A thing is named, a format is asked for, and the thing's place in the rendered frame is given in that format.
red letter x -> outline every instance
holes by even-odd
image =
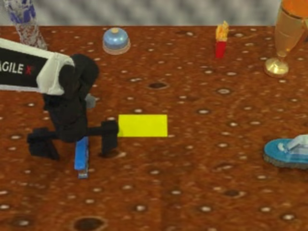
[[[32,71],[32,67],[31,66],[27,66],[26,67],[26,75],[30,75]]]

toy french fries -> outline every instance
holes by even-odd
[[[223,58],[228,40],[229,25],[226,21],[218,25],[216,29],[216,58]]]

spotted brown surface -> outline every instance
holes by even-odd
[[[0,91],[0,230],[305,231],[308,177],[262,159],[266,142],[308,128],[305,45],[290,74],[263,73],[273,27],[231,27],[225,58],[213,59],[214,27],[125,27],[132,47],[102,50],[104,27],[42,27],[51,51],[84,53],[101,74],[90,126],[119,114],[168,114],[168,138],[121,138],[102,159],[90,138],[90,178],[31,157],[26,135],[52,124],[36,93]],[[18,41],[12,27],[0,36]]]

yellow paper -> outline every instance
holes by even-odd
[[[119,115],[118,137],[167,137],[167,115]]]

gold goblet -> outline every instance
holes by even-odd
[[[284,2],[291,4],[291,10],[286,9],[287,4]],[[299,43],[307,29],[307,21],[305,21],[307,19],[294,15],[293,2],[293,0],[283,0],[279,8],[275,27],[277,57],[266,60],[264,67],[265,73],[272,77],[283,77],[289,72],[285,58]]]

